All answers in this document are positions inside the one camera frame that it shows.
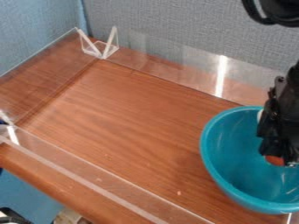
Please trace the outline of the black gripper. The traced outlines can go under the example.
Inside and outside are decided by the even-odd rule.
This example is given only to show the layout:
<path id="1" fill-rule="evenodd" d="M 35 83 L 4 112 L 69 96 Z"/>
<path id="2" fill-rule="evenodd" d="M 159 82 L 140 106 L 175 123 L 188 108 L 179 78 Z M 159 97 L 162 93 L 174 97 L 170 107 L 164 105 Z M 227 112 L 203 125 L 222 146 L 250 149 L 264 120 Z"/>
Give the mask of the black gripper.
<path id="1" fill-rule="evenodd" d="M 256 135 L 262 156 L 282 160 L 283 166 L 299 165 L 299 61 L 286 76 L 275 77 L 270 88 Z"/>

